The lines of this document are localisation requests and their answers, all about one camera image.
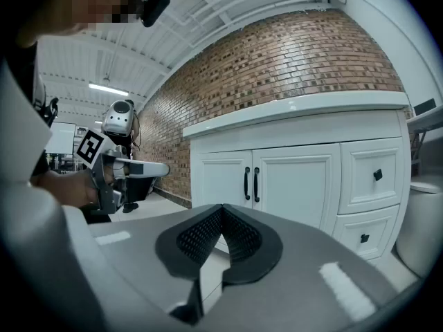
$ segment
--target baseboard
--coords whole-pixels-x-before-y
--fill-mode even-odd
[[[154,187],[153,192],[156,192],[159,196],[162,196],[163,198],[166,198],[167,200],[174,202],[178,205],[181,205],[182,207],[191,209],[192,203],[188,199],[181,198],[179,196],[175,196],[169,192],[166,192],[164,190],[161,190],[160,188]]]

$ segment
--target ceiling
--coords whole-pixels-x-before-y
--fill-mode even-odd
[[[90,89],[90,82],[128,91],[140,111],[181,65],[227,33],[271,15],[325,4],[327,0],[171,0],[151,28],[140,22],[102,24],[72,37],[42,38],[39,72],[48,99],[60,100],[57,121],[99,127],[94,122],[124,97]]]

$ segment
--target black handle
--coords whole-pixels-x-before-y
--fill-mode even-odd
[[[368,239],[369,239],[369,235],[362,234],[360,243],[368,242]]]
[[[260,202],[260,198],[257,197],[257,192],[258,192],[258,174],[260,173],[260,169],[258,167],[256,167],[254,169],[254,201],[256,203]]]
[[[374,172],[375,181],[381,180],[382,177],[383,174],[381,173],[381,169],[378,169],[376,172]]]
[[[244,198],[248,201],[251,199],[251,196],[248,195],[248,173],[251,171],[249,167],[244,168],[244,180],[243,180],[243,188],[244,188]]]

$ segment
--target ceiling light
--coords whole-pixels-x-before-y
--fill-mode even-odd
[[[112,92],[112,93],[116,93],[117,95],[122,95],[122,96],[129,95],[129,92],[121,91],[121,90],[117,90],[117,89],[112,89],[110,87],[100,86],[100,85],[96,85],[96,84],[89,84],[89,88],[95,89],[95,90],[106,91],[106,92]]]

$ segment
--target black knob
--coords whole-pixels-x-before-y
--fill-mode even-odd
[[[383,177],[383,174],[381,173],[381,169],[378,169],[376,172],[374,172],[375,181],[381,180],[382,177]]]
[[[368,242],[368,239],[369,239],[369,235],[362,234],[360,243]]]

